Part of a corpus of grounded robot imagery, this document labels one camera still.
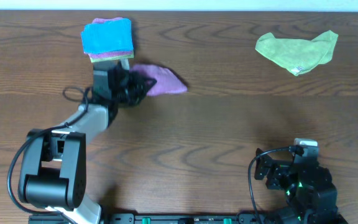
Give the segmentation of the green microfibre cloth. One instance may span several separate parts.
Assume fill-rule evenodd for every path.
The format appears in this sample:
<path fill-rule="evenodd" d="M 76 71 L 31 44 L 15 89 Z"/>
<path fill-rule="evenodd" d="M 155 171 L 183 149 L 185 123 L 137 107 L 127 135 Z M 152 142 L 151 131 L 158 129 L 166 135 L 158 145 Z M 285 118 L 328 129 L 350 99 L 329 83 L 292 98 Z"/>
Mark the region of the green microfibre cloth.
<path fill-rule="evenodd" d="M 297 77 L 330 62 L 338 37 L 331 30 L 312 40 L 278 39 L 269 32 L 259 37 L 255 50 Z"/>

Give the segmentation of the folded green cloth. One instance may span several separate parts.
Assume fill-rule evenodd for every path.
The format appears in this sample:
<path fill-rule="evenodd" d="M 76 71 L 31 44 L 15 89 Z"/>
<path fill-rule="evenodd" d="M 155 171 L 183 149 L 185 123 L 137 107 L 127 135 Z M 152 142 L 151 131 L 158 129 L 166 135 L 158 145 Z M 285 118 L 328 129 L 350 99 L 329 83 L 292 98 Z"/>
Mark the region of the folded green cloth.
<path fill-rule="evenodd" d="M 91 63 L 97 63 L 97 62 L 105 62 L 105 61 L 120 60 L 120 59 L 127 59 L 127 58 L 134 58 L 134 54 L 119 55 L 119 56 L 106 57 L 106 58 L 90 58 L 90 61 Z"/>

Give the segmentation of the purple microfibre cloth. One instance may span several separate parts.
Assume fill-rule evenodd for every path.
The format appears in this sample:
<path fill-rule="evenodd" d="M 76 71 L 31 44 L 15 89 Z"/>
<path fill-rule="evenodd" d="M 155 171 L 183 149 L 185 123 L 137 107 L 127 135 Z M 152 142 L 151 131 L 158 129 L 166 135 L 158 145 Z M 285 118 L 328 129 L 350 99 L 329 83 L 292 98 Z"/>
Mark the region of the purple microfibre cloth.
<path fill-rule="evenodd" d="M 157 82 L 147 92 L 147 96 L 174 95 L 187 92 L 186 85 L 168 68 L 158 65 L 135 64 L 131 72 L 138 72 L 144 77 L 153 78 Z"/>

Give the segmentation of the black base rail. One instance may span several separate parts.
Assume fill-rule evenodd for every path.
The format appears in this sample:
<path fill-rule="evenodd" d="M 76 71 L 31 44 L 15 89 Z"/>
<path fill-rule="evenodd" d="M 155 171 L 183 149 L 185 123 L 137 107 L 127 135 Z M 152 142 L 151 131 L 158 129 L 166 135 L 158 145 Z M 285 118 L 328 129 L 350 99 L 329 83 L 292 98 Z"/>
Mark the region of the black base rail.
<path fill-rule="evenodd" d="M 259 215 L 261 223 L 283 223 L 277 221 L 269 215 Z M 46 223 L 85 223 L 83 221 L 74 221 L 63 215 L 31 215 L 28 224 L 46 224 Z M 212 214 L 193 214 L 193 215 L 136 215 L 133 213 L 113 213 L 102 214 L 99 219 L 100 224 L 256 224 L 260 223 L 255 215 L 251 213 L 242 213 L 239 215 L 212 215 Z"/>

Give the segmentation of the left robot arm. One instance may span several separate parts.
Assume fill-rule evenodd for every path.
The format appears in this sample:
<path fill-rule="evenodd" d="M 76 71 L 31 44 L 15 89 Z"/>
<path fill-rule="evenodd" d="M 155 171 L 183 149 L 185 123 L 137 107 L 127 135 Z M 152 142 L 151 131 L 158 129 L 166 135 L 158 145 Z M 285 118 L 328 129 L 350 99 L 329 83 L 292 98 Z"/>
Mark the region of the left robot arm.
<path fill-rule="evenodd" d="M 9 167 L 7 187 L 29 223 L 103 223 L 102 207 L 86 194 L 86 146 L 110 127 L 120 107 L 138 105 L 156 83 L 121 66 L 94 69 L 93 85 L 78 89 L 73 115 L 28 132 Z"/>

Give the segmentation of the folded purple cloth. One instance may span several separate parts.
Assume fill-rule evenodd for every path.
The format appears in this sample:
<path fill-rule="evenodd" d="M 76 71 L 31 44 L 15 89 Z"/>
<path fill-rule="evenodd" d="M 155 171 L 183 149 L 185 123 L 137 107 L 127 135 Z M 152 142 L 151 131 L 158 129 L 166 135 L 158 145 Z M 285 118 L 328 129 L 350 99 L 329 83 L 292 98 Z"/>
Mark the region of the folded purple cloth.
<path fill-rule="evenodd" d="M 118 21 L 118 20 L 122 20 L 122 17 L 115 17 L 112 19 L 95 18 L 92 21 L 92 23 L 93 24 L 104 24 L 105 22 Z M 122 58 L 123 56 L 132 55 L 133 53 L 134 53 L 134 51 L 130 50 L 130 51 L 104 52 L 104 53 L 99 53 L 99 54 L 88 54 L 88 56 L 90 57 L 91 60 L 96 60 L 96 59 L 111 58 L 111 57 Z"/>

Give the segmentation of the folded blue cloth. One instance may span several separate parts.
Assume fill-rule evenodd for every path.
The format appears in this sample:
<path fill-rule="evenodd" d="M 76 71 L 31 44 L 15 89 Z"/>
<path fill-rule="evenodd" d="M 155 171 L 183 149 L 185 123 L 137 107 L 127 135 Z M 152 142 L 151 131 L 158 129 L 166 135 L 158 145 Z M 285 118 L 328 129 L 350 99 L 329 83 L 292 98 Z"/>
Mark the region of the folded blue cloth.
<path fill-rule="evenodd" d="M 134 49 L 132 22 L 123 18 L 87 24 L 81 32 L 81 40 L 83 51 L 86 54 L 131 51 Z"/>

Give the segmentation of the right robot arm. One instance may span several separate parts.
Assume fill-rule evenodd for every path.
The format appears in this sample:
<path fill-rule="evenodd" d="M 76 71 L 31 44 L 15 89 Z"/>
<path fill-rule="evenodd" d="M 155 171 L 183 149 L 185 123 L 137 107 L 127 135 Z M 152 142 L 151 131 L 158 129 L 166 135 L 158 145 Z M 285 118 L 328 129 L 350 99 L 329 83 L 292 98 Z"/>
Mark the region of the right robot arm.
<path fill-rule="evenodd" d="M 287 206 L 265 215 L 255 212 L 257 223 L 343 224 L 338 212 L 337 188 L 329 169 L 318 162 L 318 147 L 292 145 L 269 151 L 257 149 L 248 171 L 256 164 L 254 179 L 267 179 L 270 190 L 284 191 Z"/>

